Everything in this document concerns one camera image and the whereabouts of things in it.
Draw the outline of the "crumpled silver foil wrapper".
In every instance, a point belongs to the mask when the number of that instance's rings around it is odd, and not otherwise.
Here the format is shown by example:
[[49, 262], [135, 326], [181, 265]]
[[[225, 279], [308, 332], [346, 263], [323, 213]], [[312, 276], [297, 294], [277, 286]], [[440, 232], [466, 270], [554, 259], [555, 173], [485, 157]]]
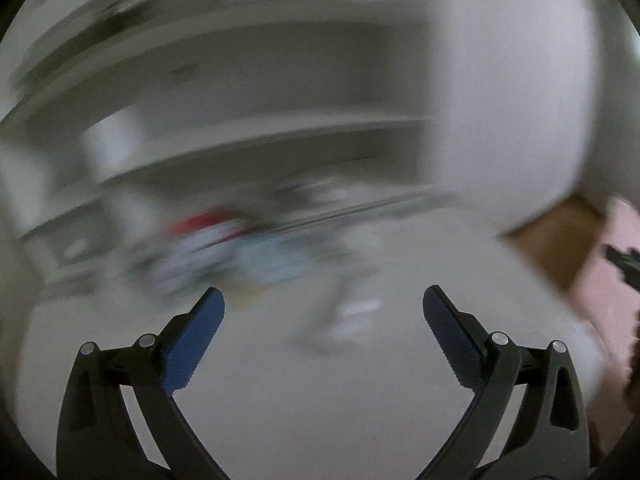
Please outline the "crumpled silver foil wrapper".
[[287, 282], [315, 263], [303, 238], [214, 209], [173, 224], [155, 245], [145, 277], [158, 292], [173, 295], [218, 275], [236, 286]]

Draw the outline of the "white desk shelf hutch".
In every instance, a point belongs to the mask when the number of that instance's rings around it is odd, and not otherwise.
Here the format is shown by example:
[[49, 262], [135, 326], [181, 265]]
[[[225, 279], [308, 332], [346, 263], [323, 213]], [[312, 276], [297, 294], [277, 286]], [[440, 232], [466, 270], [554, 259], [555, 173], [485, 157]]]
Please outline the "white desk shelf hutch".
[[44, 278], [222, 210], [288, 231], [430, 194], [442, 0], [25, 0], [1, 188]]

